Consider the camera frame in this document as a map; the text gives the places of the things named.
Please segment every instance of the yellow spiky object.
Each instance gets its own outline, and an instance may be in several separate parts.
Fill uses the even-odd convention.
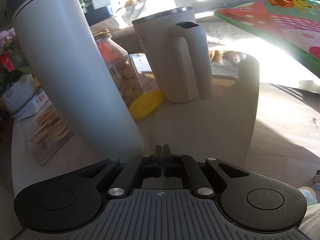
[[[162,100],[162,93],[159,90],[148,91],[129,106],[129,112],[134,120],[142,119],[158,108]]]

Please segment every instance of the table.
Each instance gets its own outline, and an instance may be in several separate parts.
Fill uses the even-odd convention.
[[[157,88],[143,54],[132,55],[145,91]],[[196,161],[215,157],[239,167],[247,158],[259,95],[259,64],[251,56],[241,61],[238,77],[217,75],[212,66],[214,95],[188,103],[163,101],[156,111],[137,120],[146,145],[169,144],[172,153],[193,156]],[[15,196],[25,187],[91,165],[106,157],[97,155],[73,135],[43,167],[25,152],[24,131],[15,120],[12,134],[12,180]]]

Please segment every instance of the play mat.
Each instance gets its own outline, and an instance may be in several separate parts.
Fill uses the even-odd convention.
[[[276,45],[320,77],[319,1],[258,1],[219,9],[215,15]]]

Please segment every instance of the red ribbon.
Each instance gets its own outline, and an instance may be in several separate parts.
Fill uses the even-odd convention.
[[[15,70],[15,67],[10,60],[9,54],[0,55],[0,63],[8,72]]]

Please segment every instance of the green mat border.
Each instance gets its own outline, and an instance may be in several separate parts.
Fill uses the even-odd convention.
[[[320,59],[318,59],[316,56],[306,52],[305,50],[299,48],[298,46],[292,44],[291,42],[288,42],[284,40],[283,38],[280,38],[272,33],[267,33],[263,30],[260,30],[258,28],[248,26],[246,24],[243,24],[241,22],[238,22],[236,20],[233,20],[218,11],[214,13],[215,16],[219,17],[221,20],[239,28],[246,32],[249,32],[259,38],[264,39],[265,41],[276,45],[277,47],[283,49],[286,53],[288,53],[291,57],[293,57],[295,60],[300,62],[302,65],[304,65],[308,70],[310,70],[313,74],[315,74],[317,77],[320,78]]]

